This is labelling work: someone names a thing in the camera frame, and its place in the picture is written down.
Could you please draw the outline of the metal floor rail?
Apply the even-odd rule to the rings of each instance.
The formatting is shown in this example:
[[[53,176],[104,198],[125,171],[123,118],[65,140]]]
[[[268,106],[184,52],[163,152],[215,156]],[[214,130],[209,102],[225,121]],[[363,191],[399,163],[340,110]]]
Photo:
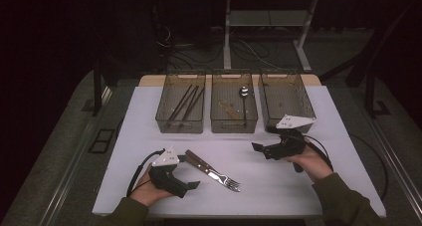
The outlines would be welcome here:
[[[412,212],[422,225],[422,130],[396,102],[391,102],[383,112],[383,101],[380,101],[375,115],[371,115],[363,100],[359,97],[355,100]]]
[[[79,144],[76,148],[76,152],[71,158],[66,170],[60,179],[58,186],[56,187],[52,199],[49,202],[47,209],[45,210],[43,217],[41,218],[38,226],[54,226],[54,223],[61,211],[61,208],[66,201],[67,195],[73,185],[76,175],[79,171],[81,162],[88,152],[88,148],[94,140],[94,134],[99,128],[100,121],[104,115],[105,107],[107,106],[109,99],[112,96],[112,89],[105,87],[101,91],[100,96],[100,109],[95,116],[92,116],[88,121],[82,136],[80,137]]]

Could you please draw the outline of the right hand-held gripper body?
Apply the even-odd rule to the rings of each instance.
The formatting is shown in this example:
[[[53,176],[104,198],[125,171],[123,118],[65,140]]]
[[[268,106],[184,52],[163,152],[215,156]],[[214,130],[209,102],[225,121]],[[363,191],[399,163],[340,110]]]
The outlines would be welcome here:
[[[315,117],[295,116],[285,114],[276,124],[276,133],[280,142],[265,146],[263,153],[267,159],[281,159],[301,154],[306,146],[305,137],[299,131],[302,126],[310,126],[317,119]]]

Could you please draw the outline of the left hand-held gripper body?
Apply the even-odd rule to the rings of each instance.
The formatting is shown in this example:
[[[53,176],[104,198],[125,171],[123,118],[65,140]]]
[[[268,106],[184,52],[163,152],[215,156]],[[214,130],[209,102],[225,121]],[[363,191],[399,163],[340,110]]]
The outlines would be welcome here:
[[[188,191],[188,184],[173,176],[173,171],[179,163],[180,159],[174,147],[165,148],[151,163],[149,177],[155,187],[183,198]]]

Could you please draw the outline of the smoky clear plastic bin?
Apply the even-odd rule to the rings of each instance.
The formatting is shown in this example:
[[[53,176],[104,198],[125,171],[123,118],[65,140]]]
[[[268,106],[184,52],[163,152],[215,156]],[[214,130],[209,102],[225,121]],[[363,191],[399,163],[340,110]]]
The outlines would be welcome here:
[[[239,96],[241,87],[248,88],[246,97],[247,120],[243,120],[243,102]],[[231,119],[218,105],[225,100],[240,117]],[[211,85],[211,130],[214,133],[254,133],[258,121],[252,73],[245,69],[215,70]]]
[[[171,71],[166,74],[155,120],[161,133],[202,133],[205,91],[187,120],[168,120],[190,85],[199,92],[206,84],[204,71]]]
[[[317,118],[296,70],[262,69],[259,92],[265,130],[266,126],[276,126],[285,114]],[[313,124],[302,126],[299,131],[307,133]]]

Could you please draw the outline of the wooden spoon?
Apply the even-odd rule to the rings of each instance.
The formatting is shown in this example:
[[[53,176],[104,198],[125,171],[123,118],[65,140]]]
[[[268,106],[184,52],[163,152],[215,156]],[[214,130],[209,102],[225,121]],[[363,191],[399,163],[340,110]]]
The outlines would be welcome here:
[[[228,114],[228,116],[231,119],[239,119],[240,117],[238,114],[234,111],[232,107],[228,105],[228,103],[225,100],[220,100],[218,105],[222,108],[222,110]]]

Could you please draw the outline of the white metal desk frame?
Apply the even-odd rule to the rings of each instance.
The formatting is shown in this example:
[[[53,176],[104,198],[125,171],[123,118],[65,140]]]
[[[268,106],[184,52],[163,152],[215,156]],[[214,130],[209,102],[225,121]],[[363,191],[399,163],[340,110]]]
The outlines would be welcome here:
[[[233,27],[301,27],[300,36],[293,40],[294,49],[305,72],[312,70],[304,50],[307,34],[315,15],[318,0],[311,0],[305,10],[234,10],[226,0],[223,41],[223,68],[232,68],[230,37]]]

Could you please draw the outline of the person's right hand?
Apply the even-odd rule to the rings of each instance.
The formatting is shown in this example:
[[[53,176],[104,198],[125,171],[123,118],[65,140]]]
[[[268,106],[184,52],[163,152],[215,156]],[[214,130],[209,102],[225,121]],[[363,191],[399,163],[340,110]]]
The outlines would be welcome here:
[[[333,170],[327,163],[308,146],[301,154],[286,157],[286,161],[298,164],[312,182],[317,182],[333,174]]]

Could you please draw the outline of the metal spoon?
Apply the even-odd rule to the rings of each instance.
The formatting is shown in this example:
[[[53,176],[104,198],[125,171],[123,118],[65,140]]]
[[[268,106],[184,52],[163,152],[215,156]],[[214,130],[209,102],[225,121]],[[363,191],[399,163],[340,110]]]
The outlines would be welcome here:
[[[243,120],[247,120],[247,114],[246,114],[246,97],[248,96],[248,88],[243,86],[239,90],[239,96],[242,99],[243,102]]]

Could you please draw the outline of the wooden-handled metal fork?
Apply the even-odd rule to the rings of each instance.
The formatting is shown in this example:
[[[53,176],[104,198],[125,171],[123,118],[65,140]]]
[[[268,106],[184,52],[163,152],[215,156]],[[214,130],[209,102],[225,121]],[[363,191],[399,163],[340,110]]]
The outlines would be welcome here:
[[[202,158],[200,158],[198,155],[196,155],[194,152],[192,152],[191,150],[186,150],[185,151],[185,155],[192,157],[193,159],[199,161],[200,163],[205,164],[206,166],[209,166],[210,168],[214,169],[211,165],[209,165],[207,162],[205,162]]]
[[[209,177],[211,177],[212,179],[214,179],[216,182],[220,183],[227,189],[232,190],[234,192],[240,191],[239,189],[240,183],[228,177],[227,175],[217,172],[216,170],[210,168],[209,166],[206,166],[203,163],[200,163],[199,161],[193,159],[190,156],[187,156],[186,160],[191,165],[193,165],[194,167],[196,167],[197,169],[199,169],[200,171],[202,171],[203,173],[205,173],[206,175],[208,175]]]

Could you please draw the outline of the person's left hand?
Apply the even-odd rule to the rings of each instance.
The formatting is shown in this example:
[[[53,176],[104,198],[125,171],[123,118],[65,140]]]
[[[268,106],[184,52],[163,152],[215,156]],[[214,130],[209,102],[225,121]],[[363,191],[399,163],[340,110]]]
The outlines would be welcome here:
[[[147,207],[152,206],[157,201],[171,197],[172,194],[164,189],[156,188],[150,181],[149,174],[145,172],[137,182],[135,189],[129,197]]]

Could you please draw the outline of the black metal stand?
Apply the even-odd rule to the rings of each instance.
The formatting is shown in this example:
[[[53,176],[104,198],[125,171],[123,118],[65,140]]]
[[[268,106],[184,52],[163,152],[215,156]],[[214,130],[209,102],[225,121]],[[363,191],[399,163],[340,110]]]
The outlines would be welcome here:
[[[416,119],[422,120],[422,0],[375,0],[365,6],[373,30],[357,55],[322,74],[323,81],[349,69],[346,84],[366,83],[364,108],[375,116],[380,79]]]
[[[94,63],[94,112],[93,116],[96,116],[103,102],[103,91],[104,86],[112,86],[114,82],[114,76],[112,73],[112,65],[110,57],[103,55],[98,57]]]

